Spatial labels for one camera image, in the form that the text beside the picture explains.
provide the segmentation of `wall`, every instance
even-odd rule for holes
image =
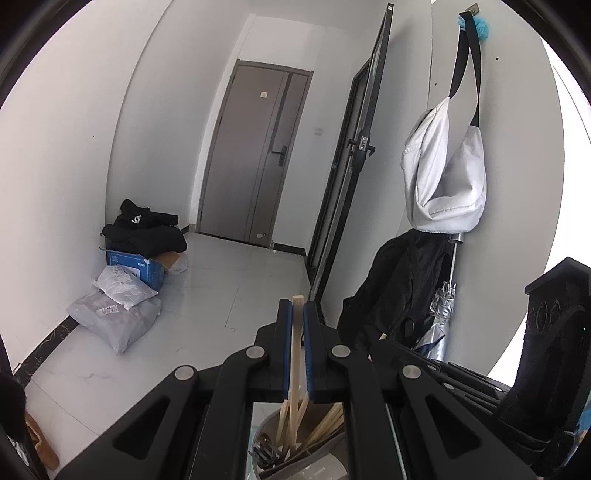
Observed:
[[[294,141],[273,240],[307,248],[320,209],[322,195],[345,112],[349,86],[363,65],[365,53],[353,37],[333,27],[280,18],[250,16],[226,63],[215,100],[209,111],[206,133],[197,156],[190,223],[199,211],[199,196],[213,128],[237,59],[279,64],[314,75]],[[321,136],[314,130],[322,128]]]
[[[478,3],[491,25],[482,47],[480,103],[488,198],[479,226],[466,235],[458,252],[448,360],[487,373],[523,318],[524,286],[544,271],[556,230],[564,151],[556,86],[538,35],[500,0]],[[449,92],[457,13],[466,5],[459,0],[433,4],[428,94],[427,8],[427,2],[399,2],[394,8],[372,131],[376,154],[360,176],[323,299],[331,324],[337,322],[343,298],[364,280],[379,246],[406,230],[402,145],[426,104],[435,105]],[[473,74],[466,79],[450,110],[450,146],[459,143],[473,115]]]
[[[378,248],[397,233],[404,213],[400,154],[408,132],[427,106],[430,61],[430,1],[397,2],[371,132],[376,151],[359,176],[322,299],[329,325],[336,325],[343,299],[361,285]]]
[[[591,106],[562,60],[544,43],[552,65],[564,132],[564,182],[556,234],[545,271],[571,257],[591,265],[586,192],[591,177]],[[492,368],[489,377],[513,385],[517,375],[525,333],[525,318],[511,342]]]
[[[98,250],[115,124],[169,0],[95,0],[41,49],[0,109],[5,274],[0,333],[13,367],[66,317]]]
[[[319,25],[256,17],[240,59],[314,70],[325,32]]]
[[[362,48],[342,30],[327,28],[285,177],[274,242],[308,251],[351,81],[370,52],[371,47]],[[315,128],[323,130],[321,136]]]
[[[458,250],[447,357],[486,374],[527,311],[525,285],[544,272],[560,209],[564,142],[556,83],[539,35],[500,0],[478,4],[491,25],[482,47],[480,103],[488,195],[480,224]],[[433,4],[429,107],[449,91],[454,22],[462,8],[460,0]],[[452,102],[451,145],[473,115],[473,85],[464,82],[459,101]]]
[[[130,198],[189,218],[196,156],[247,0],[174,0],[138,62],[111,153],[106,219]]]

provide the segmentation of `plastic package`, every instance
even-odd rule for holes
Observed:
[[[125,310],[158,294],[121,265],[105,267],[93,284]]]
[[[189,267],[189,257],[186,253],[181,253],[173,266],[168,269],[168,273],[171,275],[178,275],[184,272]]]
[[[160,299],[151,298],[125,310],[101,291],[76,300],[68,308],[71,317],[108,343],[116,353],[145,334],[160,313]]]

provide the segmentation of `black strap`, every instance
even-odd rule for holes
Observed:
[[[476,32],[476,23],[470,12],[462,12],[460,17],[464,19],[466,30],[460,29],[460,37],[457,41],[456,65],[453,69],[452,86],[449,90],[449,98],[452,98],[464,78],[466,65],[468,64],[468,52],[472,52],[472,63],[474,64],[474,76],[476,77],[476,92],[478,99],[476,101],[476,112],[472,118],[471,125],[478,127],[479,123],[479,102],[480,102],[480,74],[482,71],[482,59],[480,56],[480,41]]]

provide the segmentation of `silver umbrella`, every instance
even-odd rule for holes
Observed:
[[[444,361],[445,359],[449,324],[456,301],[456,284],[453,282],[453,270],[456,266],[457,246],[463,243],[463,238],[463,233],[450,235],[449,241],[453,243],[453,255],[449,281],[443,282],[443,286],[435,292],[429,307],[429,317],[423,323],[424,325],[431,324],[431,326],[414,348],[420,355],[433,360]]]

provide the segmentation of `marble baseboard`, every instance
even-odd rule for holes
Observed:
[[[33,373],[37,371],[39,366],[47,359],[47,357],[62,343],[76,327],[78,322],[72,317],[66,318],[53,331],[45,337],[45,339],[35,348],[31,354],[24,359],[24,361],[17,366],[14,372],[14,377],[18,382],[26,387]]]

